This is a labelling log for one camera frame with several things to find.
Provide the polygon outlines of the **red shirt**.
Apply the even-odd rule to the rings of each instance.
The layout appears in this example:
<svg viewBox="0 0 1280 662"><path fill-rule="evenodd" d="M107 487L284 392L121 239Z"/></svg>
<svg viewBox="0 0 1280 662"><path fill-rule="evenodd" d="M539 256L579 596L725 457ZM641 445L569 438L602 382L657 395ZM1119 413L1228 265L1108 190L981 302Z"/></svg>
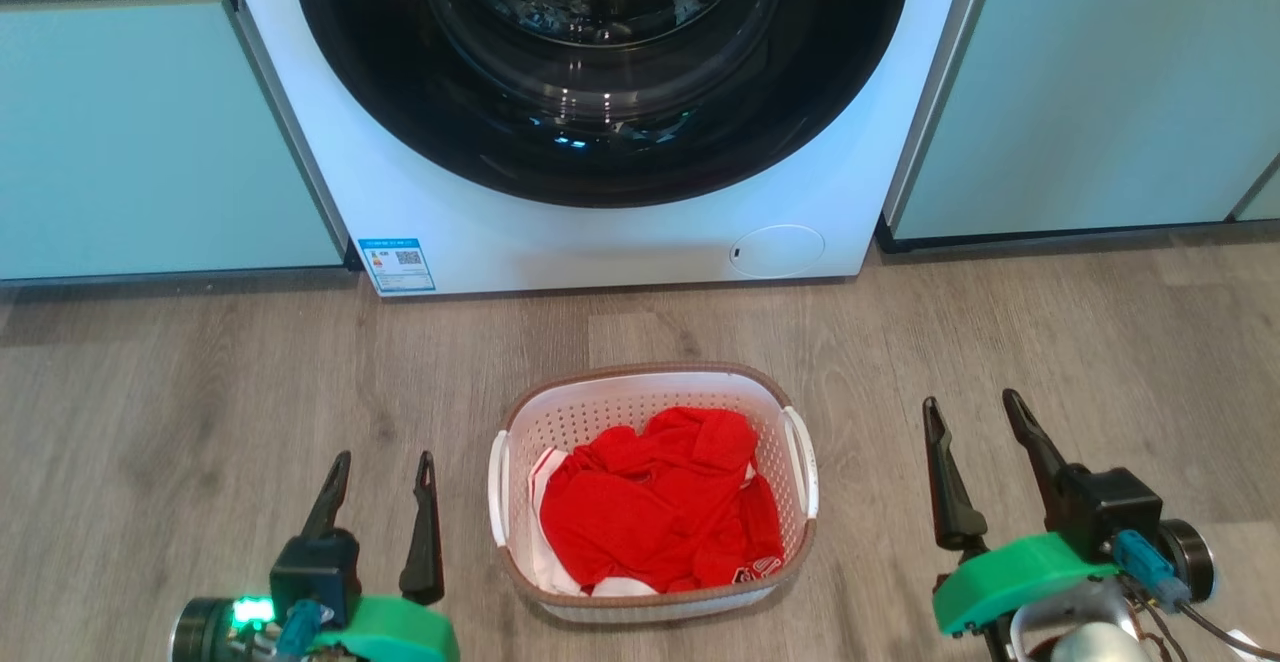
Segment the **red shirt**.
<svg viewBox="0 0 1280 662"><path fill-rule="evenodd" d="M759 437L736 411L671 407L607 428L552 474L541 525L573 580L635 577L659 594L751 583L786 553Z"/></svg>

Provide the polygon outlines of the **round black glass washer door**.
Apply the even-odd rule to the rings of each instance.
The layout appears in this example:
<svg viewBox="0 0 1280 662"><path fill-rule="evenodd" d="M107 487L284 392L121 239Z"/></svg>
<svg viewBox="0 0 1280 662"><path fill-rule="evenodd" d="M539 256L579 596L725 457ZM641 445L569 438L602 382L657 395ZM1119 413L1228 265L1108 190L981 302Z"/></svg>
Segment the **round black glass washer door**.
<svg viewBox="0 0 1280 662"><path fill-rule="evenodd" d="M908 0L300 0L323 56L398 142L570 207L691 200L847 111Z"/></svg>

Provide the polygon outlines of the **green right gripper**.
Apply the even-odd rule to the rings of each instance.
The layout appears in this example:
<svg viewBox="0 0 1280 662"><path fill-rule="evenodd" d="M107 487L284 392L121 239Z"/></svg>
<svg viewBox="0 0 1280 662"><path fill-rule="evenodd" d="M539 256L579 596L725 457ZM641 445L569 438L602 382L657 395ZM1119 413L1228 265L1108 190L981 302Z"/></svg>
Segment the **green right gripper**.
<svg viewBox="0 0 1280 662"><path fill-rule="evenodd" d="M1062 510L1059 474L1066 461L1018 391L1004 389L1002 403L1012 434L1028 455L1044 507L1044 529L1055 531ZM1070 592L1089 577L1117 575L1115 563L1096 552L1078 551L1060 533L1023 537L988 549L987 520L972 505L951 451L954 435L933 396L923 401L922 415L934 543L963 554L932 593L934 624L942 634L980 631L1005 615Z"/></svg>

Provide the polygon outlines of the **pale green cabinet door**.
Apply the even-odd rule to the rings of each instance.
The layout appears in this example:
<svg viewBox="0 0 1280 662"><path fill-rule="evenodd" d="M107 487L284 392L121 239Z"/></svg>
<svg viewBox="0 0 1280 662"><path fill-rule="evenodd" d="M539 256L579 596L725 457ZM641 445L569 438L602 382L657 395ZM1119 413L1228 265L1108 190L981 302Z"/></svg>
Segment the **pale green cabinet door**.
<svg viewBox="0 0 1280 662"><path fill-rule="evenodd" d="M1280 0L956 0L890 254L1234 223L1280 152Z"/></svg>
<svg viewBox="0 0 1280 662"><path fill-rule="evenodd" d="M0 3L0 282L342 260L230 0Z"/></svg>
<svg viewBox="0 0 1280 662"><path fill-rule="evenodd" d="M1233 207L1233 222L1280 220L1280 152Z"/></svg>

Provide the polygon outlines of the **white front-load washing machine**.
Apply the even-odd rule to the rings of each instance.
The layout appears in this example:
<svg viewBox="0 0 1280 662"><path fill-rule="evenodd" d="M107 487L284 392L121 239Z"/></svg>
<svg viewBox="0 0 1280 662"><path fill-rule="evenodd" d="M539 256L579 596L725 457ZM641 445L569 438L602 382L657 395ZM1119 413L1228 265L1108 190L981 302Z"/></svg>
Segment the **white front-load washing machine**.
<svg viewBox="0 0 1280 662"><path fill-rule="evenodd" d="M364 265L358 239L419 239L435 296L772 280L737 273L730 248L781 224L819 232L826 252L806 271L778 279L855 277L956 3L908 0L851 109L763 173L677 202L570 207L504 195L429 163L358 106L317 47L300 0L239 1L351 251Z"/></svg>

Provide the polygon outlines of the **blue energy label sticker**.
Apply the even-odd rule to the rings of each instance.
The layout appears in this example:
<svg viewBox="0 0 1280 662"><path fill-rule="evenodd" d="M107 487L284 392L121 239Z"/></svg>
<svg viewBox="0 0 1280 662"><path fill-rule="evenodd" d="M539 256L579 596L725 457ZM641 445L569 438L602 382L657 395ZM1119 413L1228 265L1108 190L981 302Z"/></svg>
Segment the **blue energy label sticker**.
<svg viewBox="0 0 1280 662"><path fill-rule="evenodd" d="M357 247L379 296L425 296L435 292L436 284L419 239L358 239Z"/></svg>

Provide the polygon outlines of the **round white filter cover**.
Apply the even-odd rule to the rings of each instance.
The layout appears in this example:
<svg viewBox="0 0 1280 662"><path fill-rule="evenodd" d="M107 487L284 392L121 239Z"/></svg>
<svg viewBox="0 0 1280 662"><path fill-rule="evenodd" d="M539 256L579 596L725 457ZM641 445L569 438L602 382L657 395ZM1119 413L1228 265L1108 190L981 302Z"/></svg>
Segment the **round white filter cover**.
<svg viewBox="0 0 1280 662"><path fill-rule="evenodd" d="M764 225L732 245L730 264L751 279L778 279L806 271L824 252L826 239L809 225Z"/></svg>

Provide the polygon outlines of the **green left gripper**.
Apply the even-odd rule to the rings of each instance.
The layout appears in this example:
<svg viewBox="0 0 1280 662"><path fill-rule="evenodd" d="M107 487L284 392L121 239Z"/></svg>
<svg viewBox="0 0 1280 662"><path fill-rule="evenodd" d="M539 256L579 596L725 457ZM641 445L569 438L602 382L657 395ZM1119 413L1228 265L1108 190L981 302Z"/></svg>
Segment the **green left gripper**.
<svg viewBox="0 0 1280 662"><path fill-rule="evenodd" d="M353 535L337 526L337 513L346 502L352 464L351 451L333 460L300 537L320 542ZM413 529L404 567L399 574L401 597L364 595L342 629L317 634L308 649L312 659L342 649L365 662L460 662L454 626L444 615L428 607L445 595L435 464L430 451L419 458L413 480L416 505Z"/></svg>

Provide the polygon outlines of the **white perforated laundry basket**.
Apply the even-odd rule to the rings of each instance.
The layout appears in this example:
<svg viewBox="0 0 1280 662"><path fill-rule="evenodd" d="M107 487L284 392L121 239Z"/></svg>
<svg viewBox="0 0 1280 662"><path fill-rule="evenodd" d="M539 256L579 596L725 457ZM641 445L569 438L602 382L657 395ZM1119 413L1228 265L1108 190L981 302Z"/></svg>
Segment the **white perforated laundry basket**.
<svg viewBox="0 0 1280 662"><path fill-rule="evenodd" d="M529 474L548 447L571 452L607 428L640 429L671 407L745 415L759 437L756 467L773 489L786 561L769 577L728 586L640 597L557 595L532 580ZM658 624L754 606L790 584L817 534L819 478L805 421L764 373L735 362L650 362L598 369L529 391L497 432L488 460L492 537L520 593L573 624Z"/></svg>

